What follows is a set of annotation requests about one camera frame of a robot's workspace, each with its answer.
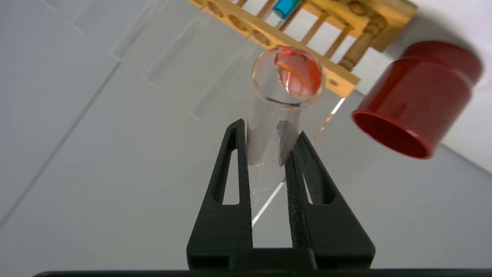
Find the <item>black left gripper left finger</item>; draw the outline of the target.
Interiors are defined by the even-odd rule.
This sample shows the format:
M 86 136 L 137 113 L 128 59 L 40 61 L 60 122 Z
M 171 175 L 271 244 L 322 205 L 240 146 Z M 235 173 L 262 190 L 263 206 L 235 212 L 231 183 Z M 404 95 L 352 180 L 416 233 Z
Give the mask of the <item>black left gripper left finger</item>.
M 237 151 L 239 202 L 223 203 L 232 151 Z M 251 191 L 245 144 L 245 121 L 224 134 L 214 169 L 187 244 L 190 270 L 228 269 L 229 256 L 253 247 Z

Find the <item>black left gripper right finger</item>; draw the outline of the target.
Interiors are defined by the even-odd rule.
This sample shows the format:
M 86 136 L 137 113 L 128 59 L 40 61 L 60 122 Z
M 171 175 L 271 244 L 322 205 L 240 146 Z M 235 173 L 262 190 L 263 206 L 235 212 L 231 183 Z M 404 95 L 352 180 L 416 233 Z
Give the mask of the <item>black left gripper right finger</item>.
M 367 269 L 376 247 L 301 133 L 285 163 L 294 248 L 311 249 L 319 269 Z

